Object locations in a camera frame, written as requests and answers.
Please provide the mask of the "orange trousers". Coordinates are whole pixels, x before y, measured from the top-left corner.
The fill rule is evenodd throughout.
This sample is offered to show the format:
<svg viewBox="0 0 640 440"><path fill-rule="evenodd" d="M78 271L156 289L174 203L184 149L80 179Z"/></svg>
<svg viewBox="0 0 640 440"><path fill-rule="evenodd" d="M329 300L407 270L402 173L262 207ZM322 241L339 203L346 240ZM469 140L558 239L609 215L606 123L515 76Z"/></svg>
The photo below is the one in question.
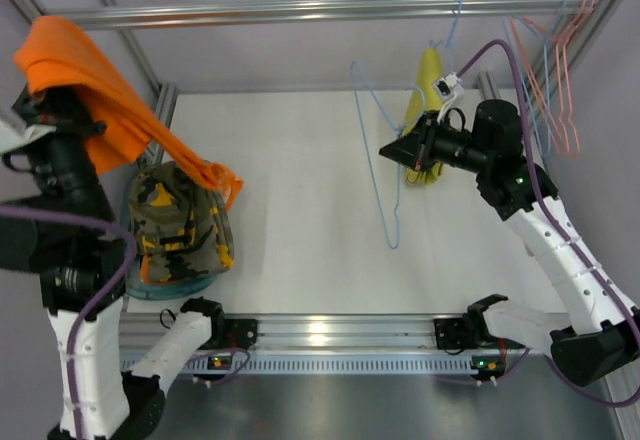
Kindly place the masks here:
<svg viewBox="0 0 640 440"><path fill-rule="evenodd" d="M192 151L153 113L88 34L59 16L41 16L14 62L31 94L70 87L106 132L85 142L99 174L131 163L156 141L196 184L219 192L231 209L244 181L229 167Z"/></svg>

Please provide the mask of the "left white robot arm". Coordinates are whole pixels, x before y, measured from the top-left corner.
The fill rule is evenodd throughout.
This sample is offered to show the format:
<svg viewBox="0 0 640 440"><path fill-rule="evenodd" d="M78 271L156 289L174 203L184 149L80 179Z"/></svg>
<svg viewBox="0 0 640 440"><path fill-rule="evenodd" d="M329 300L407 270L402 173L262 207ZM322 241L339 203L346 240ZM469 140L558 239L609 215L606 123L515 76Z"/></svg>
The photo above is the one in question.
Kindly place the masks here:
<svg viewBox="0 0 640 440"><path fill-rule="evenodd" d="M13 109L39 137L3 148L1 158L10 165L26 157L39 194L2 204L1 266L38 275L58 341L64 408L50 437L147 438L183 367L202 347L220 343L223 307L186 301L149 353L122 371L119 322L136 245L116 223L84 145L106 125L68 87L22 92Z"/></svg>

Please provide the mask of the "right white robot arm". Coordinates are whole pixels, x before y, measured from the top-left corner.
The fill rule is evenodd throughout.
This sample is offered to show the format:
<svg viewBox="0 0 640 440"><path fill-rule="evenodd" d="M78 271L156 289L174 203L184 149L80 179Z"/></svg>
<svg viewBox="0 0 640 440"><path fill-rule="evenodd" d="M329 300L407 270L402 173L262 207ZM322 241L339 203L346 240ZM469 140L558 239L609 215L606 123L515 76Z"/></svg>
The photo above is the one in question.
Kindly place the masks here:
<svg viewBox="0 0 640 440"><path fill-rule="evenodd" d="M481 102L470 129L426 112L379 154L417 172L442 163L474 174L481 198L520 238L567 312L560 320L493 294L463 316L471 342L485 347L509 340L536 350L578 387L638 358L639 308L606 276L573 228L556 186L525 156L515 105Z"/></svg>

